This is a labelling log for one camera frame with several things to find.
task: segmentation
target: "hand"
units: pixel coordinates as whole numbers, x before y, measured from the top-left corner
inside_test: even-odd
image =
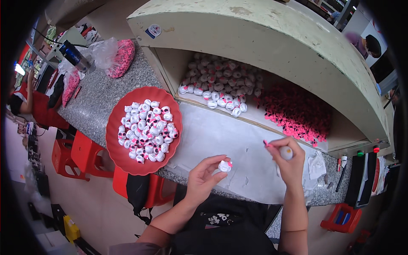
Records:
[[[208,198],[211,190],[218,182],[227,177],[227,173],[213,172],[218,168],[220,161],[230,161],[226,155],[212,156],[203,159],[188,174],[187,194],[185,199],[190,203],[199,206]]]
[[[34,83],[34,69],[31,69],[27,78],[27,91],[33,89],[33,83]]]
[[[301,187],[305,151],[292,137],[271,141],[269,145],[271,146],[268,146],[266,149],[273,156],[273,160],[278,164],[282,180],[285,182],[286,187]],[[281,157],[279,148],[282,146],[289,146],[292,149],[293,158],[291,160],[284,160]]]

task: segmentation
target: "black hair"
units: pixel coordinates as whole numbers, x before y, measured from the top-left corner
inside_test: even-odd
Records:
[[[381,57],[381,46],[378,40],[374,36],[372,35],[366,36],[366,45],[367,45],[368,51],[372,53],[372,56],[374,58]]]

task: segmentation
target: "fluorescent light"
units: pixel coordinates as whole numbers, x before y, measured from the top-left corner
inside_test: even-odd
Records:
[[[19,64],[16,64],[15,71],[16,71],[17,73],[21,74],[21,75],[25,75],[24,69],[23,69]]]

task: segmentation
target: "bag of pink pieces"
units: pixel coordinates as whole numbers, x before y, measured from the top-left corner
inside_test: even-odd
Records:
[[[58,64],[58,72],[65,73],[64,75],[64,91],[62,93],[62,106],[66,107],[68,101],[74,95],[76,88],[78,87],[80,76],[78,69],[76,69],[68,60],[63,59]]]
[[[64,76],[64,92],[62,93],[62,106],[66,107],[68,101],[74,95],[75,90],[77,89],[80,82],[80,77],[78,71],[73,73],[67,73]]]
[[[135,45],[132,40],[120,40],[118,47],[118,53],[115,56],[116,65],[105,70],[106,75],[113,79],[125,74],[135,56]]]
[[[116,40],[114,37],[93,43],[89,47],[95,66],[104,69],[108,77],[116,79],[125,74],[135,55],[132,40]]]

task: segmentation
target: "yellow box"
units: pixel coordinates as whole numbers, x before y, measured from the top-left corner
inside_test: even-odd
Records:
[[[71,243],[74,243],[75,239],[78,239],[81,234],[79,233],[79,228],[75,225],[74,221],[68,215],[64,216],[64,228],[65,236]]]

